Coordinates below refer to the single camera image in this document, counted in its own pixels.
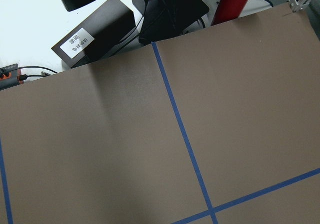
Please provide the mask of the black monitor stand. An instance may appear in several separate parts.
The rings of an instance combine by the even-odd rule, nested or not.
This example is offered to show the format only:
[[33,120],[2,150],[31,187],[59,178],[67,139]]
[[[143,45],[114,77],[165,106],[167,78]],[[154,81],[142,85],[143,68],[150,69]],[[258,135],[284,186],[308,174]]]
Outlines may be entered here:
[[179,36],[209,12],[202,0],[132,0],[143,14],[139,43],[150,44]]

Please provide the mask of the black box with label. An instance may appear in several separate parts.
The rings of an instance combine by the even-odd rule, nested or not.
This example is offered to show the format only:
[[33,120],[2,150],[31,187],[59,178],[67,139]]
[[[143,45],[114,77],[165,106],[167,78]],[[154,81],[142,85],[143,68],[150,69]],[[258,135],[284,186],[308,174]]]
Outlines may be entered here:
[[133,11],[107,0],[51,49],[70,68],[99,60],[136,26]]

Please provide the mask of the red cylinder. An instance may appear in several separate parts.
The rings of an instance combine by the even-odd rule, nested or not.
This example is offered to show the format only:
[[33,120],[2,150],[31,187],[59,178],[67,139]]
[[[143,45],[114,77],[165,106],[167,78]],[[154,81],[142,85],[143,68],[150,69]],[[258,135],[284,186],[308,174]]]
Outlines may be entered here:
[[248,0],[220,0],[211,25],[237,19]]

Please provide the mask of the orange black device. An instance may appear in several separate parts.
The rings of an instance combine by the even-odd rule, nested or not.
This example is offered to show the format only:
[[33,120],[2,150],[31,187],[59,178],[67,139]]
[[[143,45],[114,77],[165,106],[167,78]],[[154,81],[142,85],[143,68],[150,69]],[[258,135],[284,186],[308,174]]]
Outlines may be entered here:
[[19,76],[22,74],[18,64],[11,64],[0,68],[1,74],[8,71],[8,74],[3,74],[0,78],[0,89],[4,90],[13,86],[17,86],[24,83],[24,80],[19,80]]

